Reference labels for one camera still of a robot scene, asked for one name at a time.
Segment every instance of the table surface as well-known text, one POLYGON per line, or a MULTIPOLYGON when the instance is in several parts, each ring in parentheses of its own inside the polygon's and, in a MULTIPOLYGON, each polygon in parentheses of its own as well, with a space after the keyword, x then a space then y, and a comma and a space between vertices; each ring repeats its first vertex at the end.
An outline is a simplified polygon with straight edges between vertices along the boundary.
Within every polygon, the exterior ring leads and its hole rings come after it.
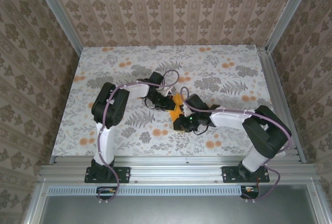
MULTIPOLYGON (((91 107, 102 85, 148 78, 153 71, 179 71, 175 86, 187 86, 208 105, 232 109, 272 108, 254 45, 84 48, 62 117, 54 156, 91 156, 96 127, 91 107)), ((176 74, 166 76, 166 83, 176 74)), ((127 103, 117 126, 116 156, 242 156, 252 144, 244 130, 209 128, 196 136, 173 130, 170 113, 148 109, 141 99, 127 103)))

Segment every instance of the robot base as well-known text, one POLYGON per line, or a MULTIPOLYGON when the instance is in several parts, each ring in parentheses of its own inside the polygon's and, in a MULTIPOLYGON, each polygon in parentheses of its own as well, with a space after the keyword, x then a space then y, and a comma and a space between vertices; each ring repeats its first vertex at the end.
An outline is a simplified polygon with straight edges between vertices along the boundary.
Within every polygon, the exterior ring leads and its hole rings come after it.
MULTIPOLYGON (((130 180, 130 167, 113 167, 114 160, 110 166, 119 177, 121 184, 128 184, 130 180)), ((93 159, 91 167, 88 167, 85 173, 84 182, 87 184, 116 184, 116 178, 113 173, 104 165, 100 165, 93 159)))
POLYGON ((248 176, 246 179, 240 176, 238 166, 223 166, 222 173, 223 173, 223 181, 226 184, 256 183, 257 179, 259 179, 260 183, 270 182, 269 172, 263 166, 259 167, 256 172, 251 173, 250 176, 248 176))

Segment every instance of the damask wallpaper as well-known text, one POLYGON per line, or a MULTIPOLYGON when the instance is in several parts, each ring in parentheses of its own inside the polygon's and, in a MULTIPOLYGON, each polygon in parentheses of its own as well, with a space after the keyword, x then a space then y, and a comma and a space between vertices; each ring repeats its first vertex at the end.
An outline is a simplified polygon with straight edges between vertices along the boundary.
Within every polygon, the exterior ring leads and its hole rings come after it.
POLYGON ((332 206, 332 0, 302 0, 272 55, 302 147, 332 206))
POLYGON ((0 223, 29 206, 77 62, 45 0, 0 0, 0 223))
POLYGON ((84 47, 265 45, 288 0, 59 0, 84 47))

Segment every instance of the purple cable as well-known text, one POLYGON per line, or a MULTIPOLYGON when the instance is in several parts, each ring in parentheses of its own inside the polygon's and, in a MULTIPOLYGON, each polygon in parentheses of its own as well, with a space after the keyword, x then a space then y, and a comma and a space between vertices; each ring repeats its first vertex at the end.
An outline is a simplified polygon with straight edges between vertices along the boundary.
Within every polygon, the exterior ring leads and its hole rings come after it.
MULTIPOLYGON (((182 99, 183 103, 184 103, 186 106, 188 106, 190 109, 195 110, 195 111, 200 111, 200 112, 202 112, 202 113, 227 112, 227 113, 236 113, 236 114, 249 114, 249 115, 253 115, 253 116, 255 116, 255 117, 258 117, 258 118, 264 119, 264 120, 266 120, 266 121, 268 121, 268 122, 274 124, 276 127, 278 127, 281 131, 283 131, 283 133, 284 133, 284 134, 286 135, 286 137, 287 137, 288 143, 287 143, 286 147, 283 148, 283 149, 281 149, 281 150, 279 150, 278 153, 281 153, 281 152, 287 150, 287 149, 290 147, 291 142, 292 142, 292 137, 289 135, 289 133, 286 131, 285 128, 283 128, 279 123, 275 122, 274 120, 272 120, 272 119, 270 119, 270 118, 267 118, 266 116, 263 116, 263 115, 260 115, 260 114, 257 114, 257 113, 251 112, 251 111, 246 111, 246 110, 243 111, 243 110, 231 110, 231 109, 216 109, 216 110, 201 110, 201 109, 197 109, 197 108, 195 108, 195 107, 190 106, 190 105, 185 101, 185 99, 183 98, 183 90, 184 90, 184 89, 187 90, 187 97, 189 97, 189 89, 188 89, 187 87, 182 87, 182 88, 181 88, 181 90, 180 90, 180 96, 181 96, 181 99, 182 99)), ((278 183, 279 183, 279 181, 280 181, 280 174, 279 174, 279 172, 276 171, 276 170, 273 170, 273 169, 271 169, 271 168, 269 168, 269 167, 266 166, 266 163, 269 162, 269 161, 270 161, 270 159, 268 159, 268 160, 265 162, 265 164, 263 164, 263 166, 264 166, 266 169, 268 169, 268 170, 270 170, 270 171, 272 171, 272 172, 275 172, 275 173, 278 175, 278 178, 277 178, 277 180, 275 181, 275 184, 272 186, 272 188, 271 188, 266 194, 264 194, 262 197, 258 197, 258 198, 256 198, 256 199, 253 199, 253 200, 255 200, 255 201, 256 201, 256 200, 261 200, 261 199, 265 198, 269 193, 271 193, 271 192, 276 188, 276 186, 278 185, 278 183)))
POLYGON ((289 135, 289 133, 286 131, 285 128, 282 127, 282 125, 280 125, 279 123, 275 122, 273 119, 270 119, 266 116, 263 116, 263 115, 260 115, 260 114, 257 114, 257 113, 254 113, 252 111, 247 111, 247 110, 232 110, 232 109, 216 109, 216 110, 201 110, 201 109, 197 109, 197 108, 194 108, 192 106, 190 106, 187 102, 185 102, 185 99, 183 98, 183 90, 186 89, 187 90, 187 97, 189 96, 189 89, 187 87, 182 87, 181 90, 180 90, 180 95, 181 95, 181 99, 183 101, 183 103, 188 106, 190 109, 192 110, 195 110, 195 111, 200 111, 202 113, 217 113, 217 112, 221 112, 221 113, 235 113, 235 114, 249 114, 249 115, 253 115, 255 117, 258 117, 258 118, 261 118, 263 120, 266 120, 267 122, 270 122, 272 124, 274 124, 276 127, 278 127, 287 137, 287 140, 288 140, 288 143, 286 145, 285 148, 281 149, 278 151, 278 153, 281 153, 285 150, 287 150, 290 145, 291 145, 291 136, 289 135))
POLYGON ((268 194, 270 194, 270 193, 276 188, 276 186, 278 185, 278 183, 279 183, 279 181, 280 181, 280 173, 279 173, 278 171, 276 171, 276 170, 274 170, 274 169, 271 169, 270 167, 267 167, 265 164, 263 164, 263 166, 264 166, 264 168, 266 168, 266 169, 268 169, 268 170, 270 170, 270 171, 272 171, 272 172, 275 172, 275 173, 278 175, 278 178, 277 178, 277 180, 275 181, 275 183, 274 183, 274 185, 272 186, 272 188, 270 188, 270 190, 269 190, 267 193, 265 193, 263 196, 261 196, 261 197, 258 197, 258 198, 256 198, 256 199, 252 199, 249 195, 247 195, 247 194, 245 194, 245 193, 242 193, 245 197, 248 197, 249 199, 251 199, 251 200, 253 200, 253 201, 262 200, 262 199, 264 199, 265 197, 267 197, 268 194))
MULTIPOLYGON (((172 83, 172 84, 169 84, 169 85, 163 85, 164 88, 169 88, 169 87, 172 87, 174 86, 175 84, 177 84, 178 80, 180 79, 180 74, 178 73, 178 71, 174 70, 174 69, 170 69, 168 71, 166 71, 164 73, 164 76, 166 74, 168 74, 169 72, 176 72, 177 74, 177 80, 172 83)), ((120 88, 123 88, 123 87, 127 87, 127 86, 132 86, 132 85, 136 85, 136 84, 145 84, 145 85, 150 85, 150 86, 156 86, 156 87, 160 87, 159 84, 155 84, 155 83, 150 83, 150 82, 143 82, 143 81, 136 81, 136 82, 131 82, 131 83, 127 83, 127 84, 124 84, 124 85, 120 85, 118 87, 116 87, 113 92, 110 94, 109 98, 108 98, 108 101, 106 103, 106 106, 105 106, 105 110, 104 110, 104 114, 103 114, 103 126, 101 127, 100 129, 100 132, 98 134, 98 138, 97 138, 97 150, 98 150, 98 154, 99 154, 99 157, 100 157, 100 160, 103 162, 103 164, 110 169, 110 171, 112 171, 112 173, 114 174, 115 176, 115 179, 116 179, 116 183, 117 183, 117 188, 113 194, 113 196, 111 196, 111 198, 109 198, 108 200, 113 200, 113 198, 116 196, 116 194, 118 193, 118 190, 119 190, 119 187, 120 187, 120 181, 119 181, 119 176, 116 174, 116 172, 114 171, 114 169, 109 166, 106 161, 104 160, 104 158, 102 157, 102 152, 101 152, 101 149, 100 149, 100 137, 103 133, 103 130, 105 128, 105 123, 106 123, 106 113, 107 113, 107 109, 110 105, 110 102, 112 101, 112 98, 114 96, 114 94, 116 93, 117 90, 119 90, 120 88)), ((100 198, 100 193, 105 190, 105 189, 108 189, 109 187, 106 187, 106 188, 101 188, 99 191, 98 191, 98 199, 101 201, 101 198, 100 198)))

